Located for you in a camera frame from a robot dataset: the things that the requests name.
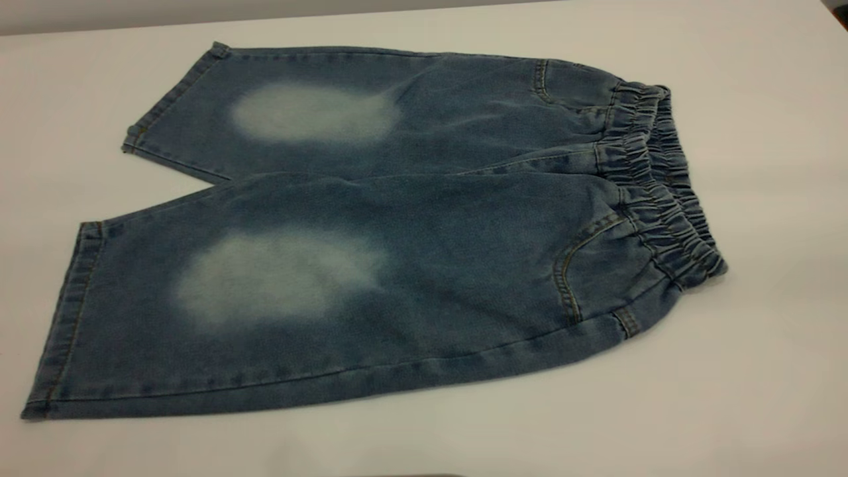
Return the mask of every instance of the pocket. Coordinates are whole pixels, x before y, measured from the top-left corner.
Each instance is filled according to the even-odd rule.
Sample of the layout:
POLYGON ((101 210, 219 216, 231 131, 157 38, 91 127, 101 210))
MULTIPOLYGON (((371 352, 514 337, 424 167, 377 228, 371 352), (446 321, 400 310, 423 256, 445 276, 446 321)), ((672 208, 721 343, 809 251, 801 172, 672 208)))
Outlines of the pocket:
POLYGON ((555 268, 572 324, 626 306, 663 277, 633 224, 616 213, 587 227, 555 268))

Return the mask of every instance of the hem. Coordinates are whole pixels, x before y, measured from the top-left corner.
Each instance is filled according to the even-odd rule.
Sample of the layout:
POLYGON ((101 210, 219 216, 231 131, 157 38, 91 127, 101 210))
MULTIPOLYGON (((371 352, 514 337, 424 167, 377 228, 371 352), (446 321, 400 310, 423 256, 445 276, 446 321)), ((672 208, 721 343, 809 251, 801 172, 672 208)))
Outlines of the hem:
MULTIPOLYGON (((200 59, 182 77, 182 79, 176 83, 176 86, 171 88, 171 90, 167 92, 162 99, 157 101, 156 104, 153 105, 153 108, 142 116, 142 119, 138 120, 136 124, 130 126, 126 130, 126 137, 121 145, 121 150, 126 153, 136 154, 139 150, 138 148, 143 144, 142 136, 144 133, 147 132, 160 117, 162 117, 172 104, 179 101, 182 95, 191 89, 191 87, 194 86, 194 84, 203 75, 205 75, 212 66, 218 63, 218 61, 229 56, 230 52, 231 49, 227 45, 214 42, 212 44, 212 48, 200 57, 200 59)), ((150 159, 147 156, 139 155, 146 159, 150 159)))
POLYGON ((620 206, 680 289, 724 274, 728 266, 689 182, 672 118, 671 92, 620 82, 596 145, 600 175, 621 188, 620 206))
POLYGON ((102 223, 83 222, 28 400, 37 401, 38 405, 33 407, 28 403, 21 413, 22 418, 47 418, 52 402, 61 397, 56 396, 56 392, 73 354, 86 293, 102 248, 102 223))

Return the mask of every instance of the seam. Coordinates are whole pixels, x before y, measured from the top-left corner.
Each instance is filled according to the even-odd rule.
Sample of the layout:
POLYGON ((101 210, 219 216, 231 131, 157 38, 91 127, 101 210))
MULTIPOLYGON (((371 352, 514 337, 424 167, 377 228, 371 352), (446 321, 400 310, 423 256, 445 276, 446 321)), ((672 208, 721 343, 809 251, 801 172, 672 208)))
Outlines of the seam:
POLYGON ((173 204, 173 205, 168 206, 168 205, 166 205, 167 204, 167 202, 166 202, 164 204, 154 205, 153 207, 149 207, 149 208, 144 209, 144 210, 139 210, 137 212, 130 212, 129 214, 124 214, 123 216, 117 216, 114 219, 108 219, 106 221, 106 222, 109 223, 109 226, 107 227, 107 229, 110 229, 112 227, 121 226, 121 225, 126 225, 127 223, 134 222, 134 221, 142 219, 144 217, 150 217, 152 214, 158 214, 160 212, 165 212, 165 211, 168 211, 168 210, 177 209, 179 207, 182 207, 183 205, 190 205, 190 204, 193 204, 195 202, 199 202, 199 201, 204 200, 204 199, 211 199, 212 197, 215 197, 218 194, 223 194, 225 191, 229 190, 231 187, 234 187, 237 183, 239 183, 239 182, 231 182, 231 183, 228 183, 228 184, 220 184, 220 185, 217 185, 217 186, 211 186, 211 187, 208 187, 208 188, 205 188, 205 189, 198 190, 196 193, 194 193, 194 194, 198 195, 198 197, 196 199, 181 201, 182 199, 185 199, 186 197, 190 197, 192 194, 189 194, 187 196, 183 196, 181 198, 174 199, 176 201, 181 201, 181 202, 179 202, 179 204, 173 204))
MULTIPOLYGON (((604 115, 604 136, 606 136, 608 131, 610 131, 610 126, 611 126, 610 115, 612 114, 612 109, 616 106, 616 99, 618 99, 618 92, 619 92, 619 88, 621 87, 621 85, 622 85, 622 81, 618 80, 618 83, 616 83, 616 87, 612 88, 612 95, 610 95, 610 103, 607 104, 606 114, 604 115)), ((601 172, 601 169, 600 169, 600 143, 604 139, 605 138, 602 137, 598 141, 595 141, 594 147, 593 147, 593 149, 594 149, 594 166, 598 170, 598 176, 599 177, 604 176, 604 174, 601 172)))
POLYGON ((619 216, 616 212, 612 212, 598 221, 593 222, 578 234, 578 237, 583 234, 588 234, 587 237, 583 238, 571 247, 566 247, 557 254, 557 260, 554 261, 554 277, 556 284, 558 285, 557 290, 560 292, 562 305, 566 312, 566 319, 571 318, 572 320, 570 324, 577 324, 582 321, 582 318, 580 317, 580 307, 577 304, 577 300, 574 297, 571 286, 568 284, 568 278, 566 276, 568 266, 571 265, 574 254, 584 245, 588 244, 614 226, 621 224, 625 220, 626 219, 624 217, 619 216))
POLYGON ((636 317, 633 316, 633 314, 630 312, 630 310, 627 309, 627 307, 622 308, 622 313, 624 313, 624 316, 627 317, 630 326, 633 327, 633 333, 631 334, 631 336, 636 336, 637 334, 639 334, 639 332, 642 331, 642 327, 639 326, 639 322, 636 321, 636 317))
MULTIPOLYGON (((239 53, 239 48, 233 48, 230 50, 232 55, 238 59, 245 58, 272 58, 272 59, 284 59, 291 58, 292 56, 317 56, 317 55, 328 55, 328 54, 348 54, 348 55, 376 55, 376 56, 403 56, 407 58, 437 58, 439 56, 445 56, 449 54, 468 54, 468 53, 382 53, 382 52, 358 52, 356 50, 338 50, 331 52, 300 52, 300 53, 239 53)), ((485 54, 468 54, 468 56, 489 56, 485 54)), ((512 58, 508 56, 494 56, 495 58, 512 58)))
POLYGON ((470 171, 456 172, 454 175, 455 176, 464 176, 466 174, 474 174, 475 172, 492 171, 492 170, 498 169, 500 167, 516 166, 518 164, 533 162, 535 160, 561 159, 561 158, 564 158, 564 157, 568 157, 571 154, 581 154, 581 153, 591 152, 591 150, 592 149, 569 151, 569 152, 563 153, 563 154, 554 154, 554 155, 546 155, 546 156, 543 156, 543 157, 531 157, 530 159, 514 160, 512 162, 504 162, 504 163, 501 163, 501 164, 495 164, 494 166, 481 167, 480 169, 472 169, 470 171))
POLYGON ((542 101, 545 103, 553 104, 554 99, 548 94, 547 87, 545 86, 545 75, 548 72, 548 60, 547 59, 538 59, 536 60, 536 74, 533 78, 533 91, 539 96, 542 101))
POLYGON ((619 312, 620 310, 621 310, 621 309, 618 309, 618 310, 615 310, 615 311, 610 311, 610 314, 611 314, 611 315, 612 315, 612 316, 613 316, 616 320, 618 320, 618 326, 622 327, 622 329, 624 330, 624 339, 625 339, 625 340, 629 340, 629 339, 631 339, 633 336, 630 334, 630 328, 628 328, 627 324, 626 324, 626 323, 625 323, 625 321, 624 321, 624 318, 622 318, 622 317, 618 314, 618 312, 619 312))
POLYGON ((164 157, 162 154, 156 154, 156 153, 151 152, 151 151, 149 151, 149 150, 147 150, 147 149, 144 149, 144 148, 138 148, 138 147, 136 147, 136 146, 135 146, 135 144, 133 144, 131 147, 132 147, 133 151, 141 151, 141 152, 143 152, 144 154, 150 154, 150 155, 152 155, 152 156, 154 156, 154 157, 157 157, 157 158, 159 158, 159 159, 161 159, 161 160, 166 160, 166 161, 168 161, 168 162, 170 162, 170 163, 177 164, 178 166, 186 167, 187 169, 191 169, 191 170, 193 170, 193 171, 198 171, 198 172, 202 172, 202 173, 204 173, 204 174, 209 174, 210 176, 219 177, 219 178, 224 179, 224 180, 227 180, 227 181, 231 181, 231 180, 232 180, 232 177, 227 177, 227 176, 224 176, 224 175, 222 175, 222 174, 218 174, 218 173, 216 173, 216 172, 207 171, 207 170, 205 170, 205 169, 201 169, 200 167, 192 166, 192 165, 190 165, 190 164, 186 164, 185 162, 180 162, 179 160, 173 160, 173 159, 171 159, 171 158, 164 157))
POLYGON ((64 378, 65 372, 68 368, 68 362, 70 361, 70 356, 73 353, 74 345, 76 344, 76 335, 80 329, 80 320, 82 319, 82 309, 86 304, 86 297, 88 296, 88 287, 92 283, 92 275, 94 274, 94 269, 98 265, 98 261, 100 260, 100 252, 103 251, 103 223, 97 222, 98 225, 98 235, 100 236, 100 245, 98 246, 98 252, 94 256, 94 260, 92 261, 91 268, 88 270, 88 275, 86 275, 86 282, 82 288, 82 294, 80 298, 80 304, 76 310, 76 317, 74 318, 74 327, 70 332, 70 341, 68 343, 68 350, 64 353, 64 359, 62 361, 62 367, 59 368, 59 373, 56 375, 56 380, 53 382, 53 385, 50 386, 50 389, 47 391, 47 399, 44 400, 44 418, 47 418, 50 413, 50 402, 56 401, 54 399, 54 395, 56 394, 56 390, 59 387, 59 382, 64 378))
MULTIPOLYGON (((466 353, 466 354, 455 355, 455 356, 427 357, 427 358, 418 359, 418 360, 414 360, 414 361, 395 362, 395 363, 391 363, 391 364, 376 364, 376 365, 372 365, 372 366, 363 366, 363 367, 356 367, 356 368, 345 368, 345 369, 340 369, 338 371, 332 371, 330 373, 305 375, 305 376, 300 376, 300 377, 291 378, 291 379, 278 379, 278 380, 264 382, 264 383, 242 384, 242 385, 239 385, 239 386, 220 387, 220 388, 215 388, 215 389, 212 389, 212 390, 193 390, 193 391, 174 392, 174 393, 168 393, 168 394, 150 394, 150 395, 144 395, 144 396, 136 395, 136 396, 90 398, 90 399, 56 399, 56 400, 53 400, 53 401, 57 401, 57 402, 118 401, 118 400, 123 400, 123 399, 144 399, 144 398, 155 398, 155 397, 185 396, 185 395, 209 393, 209 392, 216 392, 216 391, 240 390, 240 389, 245 389, 245 388, 254 388, 254 387, 268 386, 268 385, 274 385, 274 384, 285 384, 285 383, 291 383, 291 382, 295 382, 295 381, 302 381, 302 380, 305 380, 305 379, 318 379, 318 378, 325 378, 327 376, 333 376, 333 375, 336 375, 336 374, 350 373, 350 372, 355 372, 355 371, 365 371, 365 370, 373 369, 373 368, 394 368, 394 367, 400 367, 400 366, 413 365, 413 364, 422 363, 422 362, 450 361, 450 360, 454 360, 454 359, 462 359, 462 358, 467 358, 467 357, 471 357, 471 356, 477 356, 477 355, 483 354, 485 352, 495 351, 495 350, 498 350, 498 349, 501 349, 501 348, 506 348, 506 347, 510 347, 510 346, 514 346, 514 345, 520 345, 521 343, 525 343, 525 342, 532 341, 532 340, 538 340, 540 338, 544 338, 545 336, 549 336, 551 334, 559 333, 560 331, 562 331, 563 329, 566 329, 566 328, 568 328, 568 327, 565 326, 565 327, 561 327, 561 328, 556 328, 556 329, 553 329, 553 330, 548 331, 546 333, 536 334, 536 335, 531 336, 529 338, 525 338, 524 340, 511 341, 509 343, 504 343, 502 345, 497 345, 497 346, 492 346, 491 348, 486 348, 485 350, 474 351, 472 353, 466 353)), ((35 404, 35 403, 39 403, 39 402, 44 402, 44 400, 28 401, 27 404, 35 404)))

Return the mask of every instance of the pocket stitching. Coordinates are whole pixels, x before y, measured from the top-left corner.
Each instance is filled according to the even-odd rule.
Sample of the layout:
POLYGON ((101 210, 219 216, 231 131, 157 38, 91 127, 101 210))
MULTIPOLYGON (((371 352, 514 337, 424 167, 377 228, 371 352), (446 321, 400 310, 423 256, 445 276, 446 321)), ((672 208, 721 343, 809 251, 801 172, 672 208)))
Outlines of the pocket stitching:
POLYGON ((612 212, 587 226, 578 235, 579 240, 574 245, 566 247, 557 254, 557 258, 554 261, 554 280, 557 284, 557 290, 560 292, 562 306, 566 314, 566 320, 569 321, 569 324, 578 324, 583 320, 580 315, 580 307, 577 304, 577 299, 574 297, 574 293, 571 286, 568 284, 568 278, 566 276, 568 266, 571 265, 571 260, 574 254, 583 246, 598 238, 598 236, 602 233, 622 224, 625 221, 625 217, 619 216, 616 212, 612 212))

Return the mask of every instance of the jeans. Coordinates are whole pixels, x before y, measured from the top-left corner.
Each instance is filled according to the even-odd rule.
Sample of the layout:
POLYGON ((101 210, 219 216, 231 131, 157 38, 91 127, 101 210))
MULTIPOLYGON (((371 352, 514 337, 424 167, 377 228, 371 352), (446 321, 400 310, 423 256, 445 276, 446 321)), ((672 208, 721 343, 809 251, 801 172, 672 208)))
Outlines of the jeans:
POLYGON ((529 373, 727 269, 668 89, 566 61, 216 43, 122 147, 214 187, 81 224, 23 418, 529 373))

